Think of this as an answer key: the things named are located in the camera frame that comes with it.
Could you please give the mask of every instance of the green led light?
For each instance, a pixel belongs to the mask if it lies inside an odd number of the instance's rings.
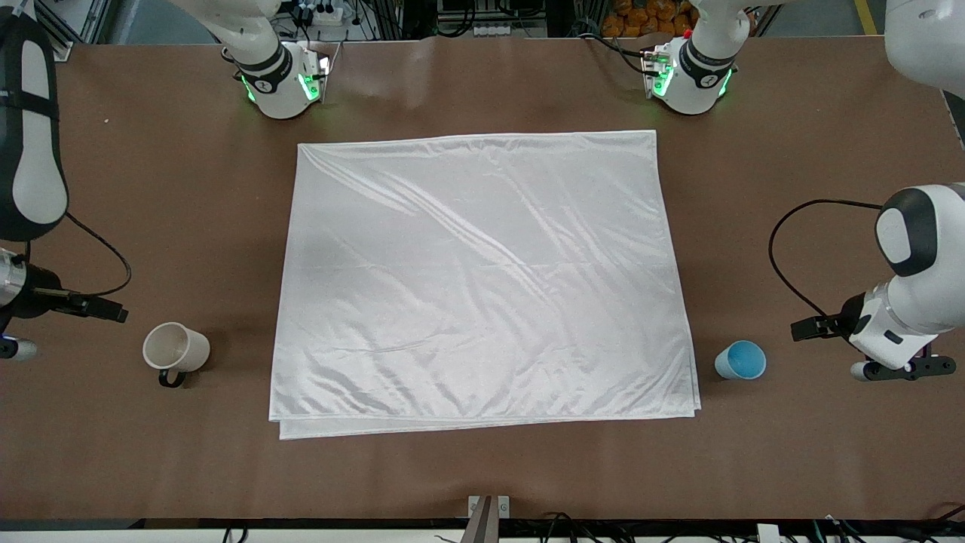
[[[721,83],[721,90],[719,93],[717,93],[717,98],[721,98],[724,95],[724,93],[727,92],[727,82],[731,80],[732,73],[733,73],[733,70],[727,70],[727,75],[724,76],[724,82]]]
[[[653,84],[653,94],[657,95],[658,97],[663,97],[665,94],[667,94],[667,87],[670,86],[670,80],[673,77],[674,68],[670,67],[665,73],[660,75],[660,78],[663,79],[662,84],[659,80]]]
[[[298,82],[302,84],[302,89],[305,91],[305,97],[308,100],[315,100],[318,98],[318,86],[312,85],[312,78],[308,75],[299,75]]]
[[[248,81],[244,78],[244,75],[241,76],[241,82],[244,83],[244,88],[248,91],[248,100],[254,102],[255,93],[251,92],[251,87],[248,86]]]

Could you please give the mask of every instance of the power strip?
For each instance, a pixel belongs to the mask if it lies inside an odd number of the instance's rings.
[[[489,36],[509,36],[512,28],[507,24],[482,25],[473,27],[474,38],[487,38]]]
[[[336,8],[331,14],[325,10],[317,10],[315,13],[315,24],[319,26],[342,26],[342,17],[345,14],[344,8]]]

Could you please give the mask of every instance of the mug handle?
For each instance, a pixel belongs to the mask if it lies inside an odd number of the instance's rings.
[[[181,386],[182,383],[184,383],[184,377],[185,377],[186,375],[187,375],[187,373],[185,373],[185,372],[183,372],[183,371],[179,371],[178,374],[177,374],[177,376],[175,377],[175,381],[174,381],[173,383],[169,383],[169,382],[168,382],[168,370],[162,369],[162,370],[160,370],[160,373],[157,375],[157,381],[158,381],[159,383],[161,383],[161,386],[166,386],[166,387],[168,387],[168,388],[177,388],[177,387]]]

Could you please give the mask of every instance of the black cable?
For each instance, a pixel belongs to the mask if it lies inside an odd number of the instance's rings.
[[[643,74],[643,75],[651,75],[651,76],[653,76],[653,77],[656,77],[657,75],[659,75],[659,72],[658,72],[658,71],[644,70],[644,69],[638,67],[637,65],[633,64],[632,62],[630,62],[630,59],[627,58],[627,54],[626,54],[625,52],[623,52],[623,48],[622,48],[622,47],[616,45],[615,43],[614,43],[614,46],[615,46],[616,51],[620,54],[620,58],[623,59],[623,62],[625,62],[625,63],[626,63],[626,66],[629,66],[631,70],[635,71],[636,73],[641,73],[641,74]]]
[[[99,241],[102,245],[104,245],[105,247],[107,247],[108,249],[110,249],[111,252],[114,253],[114,255],[117,256],[118,259],[121,261],[121,264],[124,265],[124,272],[126,273],[126,277],[124,278],[124,282],[121,283],[119,286],[114,287],[113,289],[108,289],[108,290],[101,291],[101,292],[95,292],[95,293],[91,293],[91,294],[85,294],[84,296],[107,296],[107,295],[114,294],[114,293],[120,291],[122,288],[126,287],[127,284],[130,283],[130,278],[131,278],[131,276],[133,275],[133,271],[131,270],[131,268],[130,268],[130,263],[127,262],[127,259],[124,258],[124,256],[121,254],[121,252],[120,252],[119,250],[117,250],[116,248],[114,248],[114,245],[110,244],[107,240],[105,240],[104,238],[102,238],[102,237],[100,236],[100,234],[98,234],[97,232],[95,232],[94,230],[92,230],[89,226],[87,226],[87,225],[84,224],[83,222],[77,220],[77,217],[75,217],[75,216],[73,216],[72,214],[70,214],[70,212],[67,212],[66,217],[67,217],[68,219],[70,219],[70,222],[73,222],[74,224],[76,224],[81,230],[83,230],[84,232],[87,232],[87,233],[90,234],[95,240]]]
[[[553,517],[553,520],[550,521],[550,523],[549,523],[549,529],[546,531],[546,537],[541,537],[541,538],[539,539],[539,543],[548,543],[548,542],[549,542],[549,538],[553,536],[553,528],[556,527],[556,522],[559,521],[561,518],[562,518],[562,514],[561,514],[561,513],[557,513],[557,514]]]
[[[362,36],[366,39],[366,41],[374,40],[374,39],[375,39],[375,35],[372,35],[372,37],[369,38],[369,35],[366,34],[366,32],[365,32],[365,27],[362,26],[362,17],[359,15],[359,0],[355,0],[355,5],[354,5],[354,7],[355,7],[355,18],[352,19],[352,24],[355,24],[355,21],[356,21],[356,20],[359,21],[359,22],[358,22],[358,26],[359,26],[359,30],[362,31]]]
[[[935,521],[937,522],[947,521],[948,519],[957,515],[958,513],[961,513],[962,511],[965,511],[965,505],[957,506],[955,509],[952,509],[948,513],[945,513],[941,517],[938,517],[937,519],[935,519]]]
[[[818,198],[816,200],[811,200],[810,202],[805,202],[800,206],[797,206],[793,210],[787,212],[784,216],[781,217],[781,220],[779,220],[778,223],[774,225],[774,230],[771,231],[771,237],[767,241],[767,257],[771,260],[771,268],[774,269],[774,273],[778,275],[778,278],[781,279],[781,281],[790,290],[790,292],[794,293],[794,296],[798,297],[799,299],[801,299],[801,301],[809,305],[811,309],[817,312],[818,315],[822,317],[827,317],[828,314],[825,313],[823,309],[818,307],[816,303],[814,303],[808,297],[801,294],[801,291],[797,290],[796,288],[794,288],[793,285],[790,284],[790,281],[787,280],[787,277],[785,277],[785,275],[781,273],[781,269],[778,268],[777,261],[774,260],[774,238],[777,237],[778,230],[781,229],[781,225],[783,225],[785,221],[787,221],[789,218],[791,218],[792,215],[796,214],[797,212],[817,204],[840,204],[843,206],[852,206],[855,208],[865,208],[869,210],[880,210],[881,206],[878,206],[876,204],[868,204],[865,202],[855,202],[853,200],[835,200],[835,199],[827,199],[827,198]]]
[[[398,29],[399,29],[399,34],[400,34],[400,36],[402,36],[403,38],[405,38],[405,39],[407,39],[407,40],[411,40],[411,39],[412,39],[412,34],[409,34],[409,38],[406,38],[406,37],[405,37],[405,34],[406,34],[405,29],[402,28],[402,25],[401,25],[400,22],[392,20],[391,17],[389,17],[388,15],[386,15],[386,14],[380,12],[379,10],[377,10],[377,9],[375,8],[375,6],[370,6],[370,8],[372,8],[372,13],[374,13],[375,16],[377,16],[377,17],[382,17],[382,20],[384,20],[385,22],[389,23],[389,24],[392,25],[393,27],[398,28]]]
[[[604,40],[603,38],[600,38],[599,36],[597,36],[596,34],[590,34],[590,33],[580,34],[580,35],[577,36],[577,38],[583,38],[583,39],[593,38],[594,40],[597,40],[598,42],[603,43],[604,45],[607,46],[608,49],[610,49],[610,50],[612,50],[612,51],[616,51],[617,53],[619,53],[621,59],[623,59],[623,62],[626,63],[626,66],[629,66],[630,69],[633,70],[633,71],[635,71],[636,73],[641,73],[641,74],[643,74],[643,75],[650,75],[650,76],[659,75],[659,72],[657,72],[657,71],[653,71],[653,70],[643,70],[642,68],[640,68],[640,67],[638,67],[637,65],[633,64],[633,62],[632,62],[628,57],[643,58],[643,57],[644,57],[644,53],[642,53],[642,52],[628,51],[628,50],[624,49],[623,47],[620,47],[620,45],[617,43],[617,39],[616,39],[616,38],[613,38],[613,43],[609,43],[609,42],[607,42],[606,40]]]
[[[631,50],[628,50],[628,49],[624,49],[624,48],[622,48],[622,47],[620,47],[620,46],[618,46],[618,45],[613,45],[612,43],[607,42],[606,39],[604,39],[604,38],[602,38],[602,37],[600,37],[600,36],[598,36],[598,35],[596,35],[596,34],[593,34],[593,33],[591,33],[591,32],[584,32],[583,34],[577,34],[576,37],[577,37],[577,38],[582,38],[582,39],[584,39],[584,40],[585,40],[586,38],[593,38],[594,40],[597,40],[598,42],[603,43],[604,45],[606,45],[607,48],[612,49],[612,50],[614,50],[614,51],[617,51],[617,53],[622,53],[622,54],[624,54],[624,55],[626,55],[626,56],[630,56],[630,57],[634,57],[634,58],[644,58],[644,53],[643,53],[643,52],[640,52],[640,51],[631,51]]]
[[[228,527],[225,528],[225,536],[221,538],[221,543],[228,543],[228,537],[231,536],[231,534],[232,534],[232,525],[228,524]],[[241,539],[238,539],[237,541],[235,541],[235,543],[244,543],[245,539],[248,539],[248,527],[242,526]]]
[[[572,517],[570,517],[570,516],[567,515],[566,513],[563,513],[563,512],[556,513],[556,518],[564,518],[564,519],[567,519],[567,520],[569,521],[570,530],[571,530],[571,531],[572,531],[572,529],[578,529],[578,530],[582,531],[583,533],[587,534],[587,537],[589,537],[593,543],[603,543],[602,541],[600,541],[599,539],[597,539],[596,537],[594,537],[593,534],[590,533],[590,531],[587,529],[587,527],[585,527],[585,526],[581,525],[580,523],[574,521],[574,520],[572,519]]]
[[[375,29],[372,27],[372,22],[369,20],[369,10],[366,9],[366,3],[363,1],[362,4],[362,16],[365,18],[365,23],[369,27],[369,32],[372,32],[372,41],[377,42],[381,36],[377,37],[375,35]]]
[[[305,35],[305,41],[306,41],[306,42],[308,42],[308,43],[311,43],[311,42],[312,42],[312,39],[308,37],[308,25],[307,25],[307,24],[302,25],[302,24],[298,24],[298,22],[295,21],[295,28],[300,28],[300,29],[301,29],[302,34]]]
[[[473,27],[473,23],[476,22],[476,0],[463,0],[463,1],[466,3],[466,11],[465,13],[462,14],[462,22],[459,23],[459,26],[455,29],[455,32],[443,32],[439,30],[438,24],[436,24],[435,33],[437,35],[443,36],[445,38],[458,38],[459,36],[462,36],[463,34],[468,32],[469,29]]]
[[[509,15],[510,17],[519,17],[519,16],[532,17],[535,15],[539,15],[539,13],[542,12],[542,8],[533,8],[525,11],[516,10],[514,12],[512,10],[508,10],[504,8],[502,0],[496,0],[496,9],[499,10],[503,15]]]

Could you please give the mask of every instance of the white mug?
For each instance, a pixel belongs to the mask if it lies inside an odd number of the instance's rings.
[[[205,365],[210,353],[207,338],[181,323],[154,327],[141,347],[144,361],[160,371],[157,380],[168,388],[181,386],[188,372]],[[168,381],[168,374],[172,371],[178,372],[173,383]]]

